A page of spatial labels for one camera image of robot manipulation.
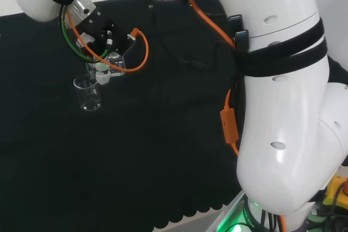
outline black surface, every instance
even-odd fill
[[[155,18],[149,3],[101,3],[126,32],[148,36],[151,54],[144,70],[102,87],[92,113],[78,107],[72,82],[85,68],[57,21],[0,17],[1,232],[148,232],[240,191],[219,116],[236,75],[231,51],[183,1],[157,4]],[[331,80],[348,83],[333,65]]]

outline glass beaker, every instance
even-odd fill
[[[74,86],[81,109],[94,111],[100,108],[101,99],[96,79],[85,74],[74,80]]]

